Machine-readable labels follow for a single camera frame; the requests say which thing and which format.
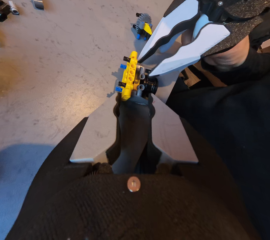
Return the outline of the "yellow frame block assembly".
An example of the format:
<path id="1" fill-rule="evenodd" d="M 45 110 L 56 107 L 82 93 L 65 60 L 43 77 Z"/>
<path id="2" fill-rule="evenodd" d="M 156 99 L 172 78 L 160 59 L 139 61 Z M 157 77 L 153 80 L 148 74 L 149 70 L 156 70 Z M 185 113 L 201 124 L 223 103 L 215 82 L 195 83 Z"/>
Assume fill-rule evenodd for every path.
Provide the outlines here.
<path id="1" fill-rule="evenodd" d="M 157 92 L 158 79 L 150 77 L 151 70 L 138 63 L 136 51 L 132 51 L 129 57 L 124 56 L 123 60 L 126 62 L 120 65 L 124 70 L 123 77 L 116 86 L 119 100 L 147 106 L 149 95 Z"/>

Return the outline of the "person's black top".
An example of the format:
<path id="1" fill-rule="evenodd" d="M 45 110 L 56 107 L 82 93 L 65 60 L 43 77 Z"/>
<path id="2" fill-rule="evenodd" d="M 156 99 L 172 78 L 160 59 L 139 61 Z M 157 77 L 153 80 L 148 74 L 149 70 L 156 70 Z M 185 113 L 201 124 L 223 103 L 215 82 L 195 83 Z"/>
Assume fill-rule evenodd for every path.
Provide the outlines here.
<path id="1" fill-rule="evenodd" d="M 227 87 L 193 90 L 179 78 L 167 100 L 226 164 L 262 239 L 270 238 L 269 97 L 266 75 Z"/>

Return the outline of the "person's right forearm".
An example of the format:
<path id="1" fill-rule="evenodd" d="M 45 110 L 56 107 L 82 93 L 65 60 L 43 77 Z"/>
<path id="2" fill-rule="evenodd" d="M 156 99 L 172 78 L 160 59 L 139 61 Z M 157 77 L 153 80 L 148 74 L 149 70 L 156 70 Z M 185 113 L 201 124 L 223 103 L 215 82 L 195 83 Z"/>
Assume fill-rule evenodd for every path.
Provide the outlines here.
<path id="1" fill-rule="evenodd" d="M 258 53 L 251 47 L 245 62 L 227 72 L 209 71 L 227 86 L 237 83 L 257 81 L 265 76 L 269 76 L 270 70 L 269 53 Z"/>

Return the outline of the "light grey desk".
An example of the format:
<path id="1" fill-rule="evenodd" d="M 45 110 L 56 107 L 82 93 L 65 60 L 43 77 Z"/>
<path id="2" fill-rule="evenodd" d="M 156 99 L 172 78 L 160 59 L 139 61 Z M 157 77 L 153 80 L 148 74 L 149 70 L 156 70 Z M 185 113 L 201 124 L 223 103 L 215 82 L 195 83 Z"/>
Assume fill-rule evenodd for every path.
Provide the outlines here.
<path id="1" fill-rule="evenodd" d="M 155 27 L 172 0 L 13 1 L 1 23 L 1 239 L 52 149 L 113 94 L 122 56 L 141 50 L 137 12 Z"/>

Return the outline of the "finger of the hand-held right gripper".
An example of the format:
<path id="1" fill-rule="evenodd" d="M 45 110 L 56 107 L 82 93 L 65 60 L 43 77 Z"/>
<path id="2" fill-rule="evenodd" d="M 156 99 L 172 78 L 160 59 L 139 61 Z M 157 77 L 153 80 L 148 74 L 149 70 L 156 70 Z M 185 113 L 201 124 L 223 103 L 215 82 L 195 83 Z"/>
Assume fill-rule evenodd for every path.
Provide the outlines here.
<path id="1" fill-rule="evenodd" d="M 146 45 L 142 49 L 138 62 L 142 63 L 152 56 L 157 49 L 166 52 L 176 39 L 186 30 L 191 28 L 200 16 L 199 2 L 185 0 L 167 16 L 163 17 Z"/>
<path id="2" fill-rule="evenodd" d="M 208 23 L 202 27 L 193 42 L 180 47 L 177 53 L 164 59 L 150 73 L 149 76 L 159 76 L 181 69 L 187 64 L 199 60 L 201 55 L 217 45 L 230 35 L 230 31 L 222 24 Z"/>

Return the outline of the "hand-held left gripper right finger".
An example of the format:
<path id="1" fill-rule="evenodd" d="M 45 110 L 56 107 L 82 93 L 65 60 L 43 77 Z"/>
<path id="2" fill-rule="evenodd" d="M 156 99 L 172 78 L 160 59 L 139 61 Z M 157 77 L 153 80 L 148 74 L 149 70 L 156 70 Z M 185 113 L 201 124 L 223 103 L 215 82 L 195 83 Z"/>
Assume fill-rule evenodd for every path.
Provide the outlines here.
<path id="1" fill-rule="evenodd" d="M 154 163 L 198 163 L 178 114 L 158 97 L 149 95 L 148 156 Z"/>

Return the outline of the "person's right hand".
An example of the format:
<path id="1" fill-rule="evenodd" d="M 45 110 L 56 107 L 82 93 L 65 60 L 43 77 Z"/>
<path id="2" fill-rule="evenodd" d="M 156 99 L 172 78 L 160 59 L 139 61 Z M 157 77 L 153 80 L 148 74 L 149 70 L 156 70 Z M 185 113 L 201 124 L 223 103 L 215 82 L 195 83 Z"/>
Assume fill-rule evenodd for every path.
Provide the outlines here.
<path id="1" fill-rule="evenodd" d="M 206 56 L 201 60 L 203 69 L 215 72 L 227 72 L 242 65 L 250 49 L 249 35 L 230 50 Z"/>

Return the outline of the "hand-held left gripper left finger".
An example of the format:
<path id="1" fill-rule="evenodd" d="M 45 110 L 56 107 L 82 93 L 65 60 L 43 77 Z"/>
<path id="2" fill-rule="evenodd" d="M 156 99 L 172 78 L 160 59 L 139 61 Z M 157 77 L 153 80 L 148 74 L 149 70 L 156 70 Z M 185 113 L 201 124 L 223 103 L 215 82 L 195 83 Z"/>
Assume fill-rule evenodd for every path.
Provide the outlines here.
<path id="1" fill-rule="evenodd" d="M 106 151 L 116 141 L 117 118 L 113 113 L 117 94 L 113 94 L 86 121 L 71 154 L 72 163 L 108 163 Z"/>

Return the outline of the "grey gear block assembly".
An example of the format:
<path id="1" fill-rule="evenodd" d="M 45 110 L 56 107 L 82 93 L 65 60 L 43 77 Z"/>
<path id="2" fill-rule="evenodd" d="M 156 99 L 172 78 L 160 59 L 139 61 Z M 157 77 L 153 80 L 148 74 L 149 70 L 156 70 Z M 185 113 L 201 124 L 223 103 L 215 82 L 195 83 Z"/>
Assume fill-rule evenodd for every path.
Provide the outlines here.
<path id="1" fill-rule="evenodd" d="M 148 40 L 152 35 L 152 19 L 148 13 L 136 13 L 137 21 L 133 24 L 133 28 L 137 31 L 137 39 L 143 37 Z"/>

